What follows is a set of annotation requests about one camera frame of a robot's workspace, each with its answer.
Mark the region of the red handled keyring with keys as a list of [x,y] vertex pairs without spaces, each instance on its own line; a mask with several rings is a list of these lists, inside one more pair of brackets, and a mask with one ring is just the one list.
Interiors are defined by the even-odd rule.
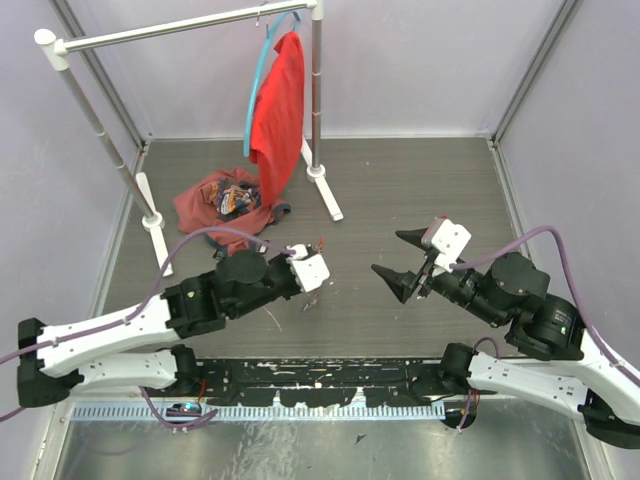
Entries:
[[[324,238],[321,237],[319,239],[319,242],[316,246],[313,246],[319,253],[321,253],[323,255],[323,250],[324,250]],[[309,309],[311,309],[313,306],[315,306],[318,301],[319,301],[319,289],[314,290],[310,293],[306,293],[307,294],[307,298],[304,301],[303,306],[301,307],[300,312],[301,313],[305,313],[307,312]]]

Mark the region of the small electronics board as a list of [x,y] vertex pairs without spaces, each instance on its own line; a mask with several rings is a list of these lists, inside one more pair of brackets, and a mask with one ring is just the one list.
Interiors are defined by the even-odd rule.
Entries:
[[178,402],[166,409],[167,417],[200,417],[202,406],[197,402]]

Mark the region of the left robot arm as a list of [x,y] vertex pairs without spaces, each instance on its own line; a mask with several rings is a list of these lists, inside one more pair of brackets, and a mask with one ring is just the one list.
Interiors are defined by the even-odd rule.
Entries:
[[301,291],[292,251],[272,259],[244,250],[215,269],[189,277],[127,309],[67,325],[32,317],[19,322],[17,395],[22,408],[66,399],[86,380],[81,365],[110,354],[170,343],[225,328],[280,298]]

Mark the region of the dark red printed shirt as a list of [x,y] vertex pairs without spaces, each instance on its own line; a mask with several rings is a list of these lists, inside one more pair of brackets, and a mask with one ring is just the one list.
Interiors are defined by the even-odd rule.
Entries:
[[259,178],[240,167],[214,171],[175,197],[173,205],[178,229],[185,234],[228,227],[256,236],[292,210],[280,198],[263,206]]

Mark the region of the white clothes rack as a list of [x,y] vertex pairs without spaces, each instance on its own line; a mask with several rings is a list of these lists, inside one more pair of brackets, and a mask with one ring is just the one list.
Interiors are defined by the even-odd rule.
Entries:
[[265,1],[260,5],[246,7],[223,13],[209,14],[185,20],[138,27],[125,31],[89,36],[69,1],[52,1],[50,3],[63,26],[74,35],[71,39],[57,36],[49,29],[39,29],[34,33],[34,41],[42,50],[49,64],[56,71],[69,89],[73,99],[83,112],[92,132],[97,136],[108,157],[121,175],[128,193],[141,211],[143,228],[148,232],[154,250],[160,274],[166,278],[173,274],[171,255],[164,236],[164,218],[156,208],[153,193],[147,175],[137,170],[133,172],[125,165],[123,155],[115,146],[105,124],[96,108],[89,100],[84,89],[71,69],[69,57],[79,53],[83,56],[91,74],[97,81],[102,93],[116,113],[118,119],[128,132],[139,152],[144,154],[151,141],[149,133],[143,134],[141,123],[134,115],[137,107],[129,105],[129,99],[120,94],[117,85],[112,81],[104,63],[95,51],[99,48],[114,46],[143,39],[151,39],[179,32],[202,29],[212,26],[231,24],[243,20],[253,20],[257,26],[273,24],[282,14],[303,10],[309,12],[311,25],[311,138],[307,140],[303,133],[301,158],[306,162],[308,180],[316,186],[320,198],[332,221],[344,219],[344,214],[334,196],[326,178],[325,166],[320,159],[320,143],[322,139],[322,26],[324,20],[324,3],[322,1]]

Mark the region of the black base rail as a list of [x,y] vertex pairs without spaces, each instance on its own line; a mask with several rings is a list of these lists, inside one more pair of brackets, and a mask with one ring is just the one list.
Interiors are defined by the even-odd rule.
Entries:
[[206,359],[200,362],[209,405],[287,408],[429,406],[457,394],[439,364],[424,358]]

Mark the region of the bright red shirt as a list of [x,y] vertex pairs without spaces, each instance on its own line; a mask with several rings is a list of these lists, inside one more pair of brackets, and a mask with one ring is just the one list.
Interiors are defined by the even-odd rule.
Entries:
[[250,131],[250,161],[258,167],[262,204],[275,203],[298,162],[303,140],[305,59],[300,37],[291,31],[257,95]]

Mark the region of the blue clothes hanger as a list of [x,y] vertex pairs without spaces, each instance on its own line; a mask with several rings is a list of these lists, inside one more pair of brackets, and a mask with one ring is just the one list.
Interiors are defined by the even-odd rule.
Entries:
[[288,15],[292,15],[294,18],[294,23],[291,28],[292,31],[296,31],[300,24],[301,18],[300,14],[297,11],[282,13],[273,24],[269,24],[266,26],[266,37],[263,43],[262,49],[260,51],[260,55],[258,57],[258,61],[256,64],[256,68],[254,71],[254,77],[252,80],[251,90],[248,98],[248,105],[246,110],[245,124],[244,124],[244,133],[243,133],[243,144],[242,144],[242,153],[245,158],[250,156],[251,150],[251,130],[254,118],[254,110],[256,106],[257,95],[261,83],[261,78],[265,66],[265,62],[267,59],[267,54],[272,48],[276,34]]

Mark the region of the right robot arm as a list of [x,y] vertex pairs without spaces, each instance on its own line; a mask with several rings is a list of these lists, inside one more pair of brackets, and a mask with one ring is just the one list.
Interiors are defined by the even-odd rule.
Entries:
[[[437,371],[442,388],[472,396],[509,395],[581,422],[589,435],[608,445],[639,447],[639,372],[596,331],[578,298],[550,293],[550,277],[518,252],[542,233],[537,227],[480,261],[461,254],[470,232],[446,217],[427,228],[396,235],[424,253],[417,272],[373,265],[401,303],[413,294],[436,293],[492,328],[507,330],[505,341],[536,366],[513,365],[461,343],[447,345]],[[551,367],[545,373],[538,368]]]

